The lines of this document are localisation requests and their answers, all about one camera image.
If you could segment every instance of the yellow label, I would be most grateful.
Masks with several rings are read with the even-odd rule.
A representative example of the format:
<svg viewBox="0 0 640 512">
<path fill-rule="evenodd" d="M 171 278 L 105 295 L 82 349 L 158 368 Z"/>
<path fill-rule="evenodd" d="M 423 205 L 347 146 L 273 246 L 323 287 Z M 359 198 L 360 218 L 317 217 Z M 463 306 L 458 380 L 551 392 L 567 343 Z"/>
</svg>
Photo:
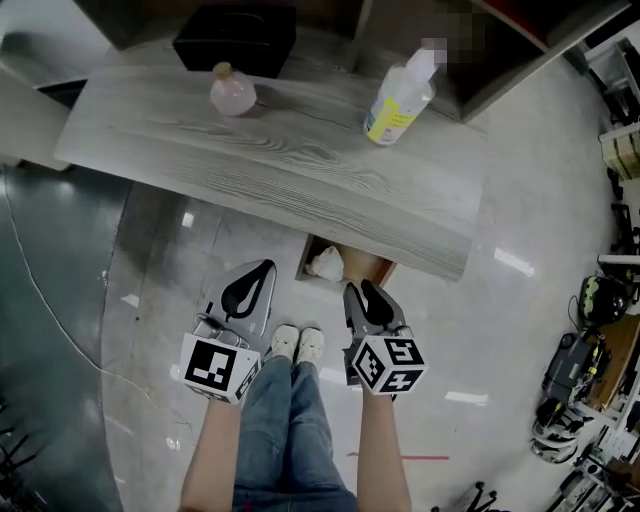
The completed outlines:
<svg viewBox="0 0 640 512">
<path fill-rule="evenodd" d="M 388 128 L 404 129 L 416 118 L 416 116 L 399 114 L 399 108 L 400 104 L 393 101 L 393 98 L 391 97 L 384 101 L 384 105 L 382 106 L 382 109 L 380 109 L 378 117 L 376 117 L 376 120 L 367 134 L 371 140 L 380 140 L 384 131 Z"/>
</svg>

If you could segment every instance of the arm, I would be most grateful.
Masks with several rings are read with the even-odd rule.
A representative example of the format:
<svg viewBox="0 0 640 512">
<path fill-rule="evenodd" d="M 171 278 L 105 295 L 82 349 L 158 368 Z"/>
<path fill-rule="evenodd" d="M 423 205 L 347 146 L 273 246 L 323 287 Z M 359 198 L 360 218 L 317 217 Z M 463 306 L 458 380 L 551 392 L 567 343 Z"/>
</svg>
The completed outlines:
<svg viewBox="0 0 640 512">
<path fill-rule="evenodd" d="M 362 512 L 410 512 L 393 402 L 363 386 L 362 428 L 358 460 L 358 506 Z"/>
<path fill-rule="evenodd" d="M 180 512 L 229 512 L 236 476 L 240 408 L 210 400 L 182 484 Z"/>
</svg>

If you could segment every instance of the jeans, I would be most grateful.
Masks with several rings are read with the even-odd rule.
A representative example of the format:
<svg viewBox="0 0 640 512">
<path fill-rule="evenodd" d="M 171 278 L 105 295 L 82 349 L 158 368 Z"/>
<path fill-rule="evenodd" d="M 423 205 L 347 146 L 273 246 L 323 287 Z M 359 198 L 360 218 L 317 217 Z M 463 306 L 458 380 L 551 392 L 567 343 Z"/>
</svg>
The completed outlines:
<svg viewBox="0 0 640 512">
<path fill-rule="evenodd" d="M 242 410 L 234 510 L 355 511 L 333 463 L 331 430 L 309 362 L 262 367 Z"/>
</svg>

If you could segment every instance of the white tiled floor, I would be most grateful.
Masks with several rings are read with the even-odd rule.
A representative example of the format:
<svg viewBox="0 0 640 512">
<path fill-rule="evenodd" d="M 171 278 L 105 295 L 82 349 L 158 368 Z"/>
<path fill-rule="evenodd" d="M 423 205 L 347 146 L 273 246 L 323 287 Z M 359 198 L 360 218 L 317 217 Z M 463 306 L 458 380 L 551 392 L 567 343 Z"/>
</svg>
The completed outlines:
<svg viewBox="0 0 640 512">
<path fill-rule="evenodd" d="M 611 239 L 610 188 L 597 141 L 601 112 L 595 90 L 560 60 L 471 127 L 451 123 L 443 138 L 451 158 L 473 165 L 481 155 L 465 146 L 465 133 L 483 132 L 495 168 L 462 280 L 398 268 L 386 287 L 430 363 L 421 387 L 396 402 L 402 452 L 450 457 L 406 462 L 415 510 L 446 506 L 484 480 L 498 490 L 500 509 L 535 511 L 568 472 L 530 453 L 529 427 L 545 365 L 570 325 L 567 302 Z M 335 461 L 355 489 L 357 459 L 347 454 L 358 449 L 361 394 L 331 380 L 343 371 L 349 333 L 339 296 L 293 280 L 305 240 L 261 219 L 134 187 L 109 274 L 102 339 L 106 369 L 138 383 L 155 404 L 104 377 L 107 437 L 127 512 L 177 509 L 193 450 L 180 422 L 197 435 L 206 403 L 171 381 L 169 367 L 213 277 L 261 258 L 278 266 L 267 337 L 282 322 L 325 332 L 322 392 Z M 526 273 L 499 259 L 505 253 Z M 489 398 L 479 407 L 446 400 L 449 391 Z"/>
</svg>

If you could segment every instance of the shoe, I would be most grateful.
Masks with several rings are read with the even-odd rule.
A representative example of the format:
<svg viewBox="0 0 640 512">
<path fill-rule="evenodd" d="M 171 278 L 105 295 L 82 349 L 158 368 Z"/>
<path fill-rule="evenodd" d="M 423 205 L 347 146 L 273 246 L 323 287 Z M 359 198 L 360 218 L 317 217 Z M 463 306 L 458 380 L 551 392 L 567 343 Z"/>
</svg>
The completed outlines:
<svg viewBox="0 0 640 512">
<path fill-rule="evenodd" d="M 271 352 L 273 357 L 285 356 L 293 362 L 293 354 L 298 347 L 300 331 L 293 325 L 281 325 L 273 331 L 271 338 Z"/>
<path fill-rule="evenodd" d="M 300 335 L 300 342 L 298 343 L 298 357 L 296 358 L 296 364 L 300 364 L 303 361 L 318 364 L 318 361 L 322 357 L 324 351 L 324 334 L 322 331 L 313 328 L 307 328 L 302 331 Z"/>
</svg>

